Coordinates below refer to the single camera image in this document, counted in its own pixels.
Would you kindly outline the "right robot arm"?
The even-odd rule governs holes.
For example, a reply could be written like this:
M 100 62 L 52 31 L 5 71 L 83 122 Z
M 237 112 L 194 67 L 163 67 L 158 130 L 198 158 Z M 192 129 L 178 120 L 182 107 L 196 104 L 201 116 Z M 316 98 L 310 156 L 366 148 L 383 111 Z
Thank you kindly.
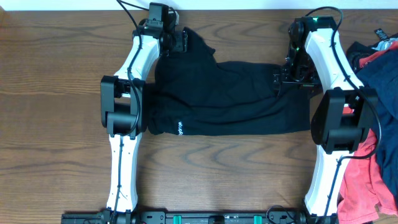
M 311 13 L 288 29 L 286 63 L 274 71 L 274 89 L 294 86 L 323 98 L 311 120 L 317 159 L 304 208 L 296 223 L 337 223 L 337 199 L 348 162 L 364 142 L 376 111 L 376 90 L 366 88 L 352 70 L 340 45 L 340 22 Z

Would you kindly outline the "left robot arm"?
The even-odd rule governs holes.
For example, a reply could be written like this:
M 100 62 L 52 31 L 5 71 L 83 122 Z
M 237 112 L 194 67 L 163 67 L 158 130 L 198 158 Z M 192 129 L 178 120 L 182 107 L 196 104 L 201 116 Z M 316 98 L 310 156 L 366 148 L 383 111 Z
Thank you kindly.
M 136 212 L 137 154 L 144 123 L 144 85 L 154 62 L 170 52 L 186 52 L 187 34 L 175 30 L 178 12 L 152 2 L 146 19 L 134 22 L 132 49 L 123 66 L 100 83 L 101 123 L 111 145 L 111 186 L 106 208 L 95 223 L 139 223 Z

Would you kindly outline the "black polo shirt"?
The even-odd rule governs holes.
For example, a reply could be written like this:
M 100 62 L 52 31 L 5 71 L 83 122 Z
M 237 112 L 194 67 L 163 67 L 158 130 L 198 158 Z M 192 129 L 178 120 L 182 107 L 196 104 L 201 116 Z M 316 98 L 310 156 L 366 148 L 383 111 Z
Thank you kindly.
M 146 86 L 145 113 L 151 134 L 266 135 L 310 129 L 305 90 L 273 89 L 279 65 L 218 63 L 215 50 L 190 28 L 184 53 L 163 55 L 155 82 Z

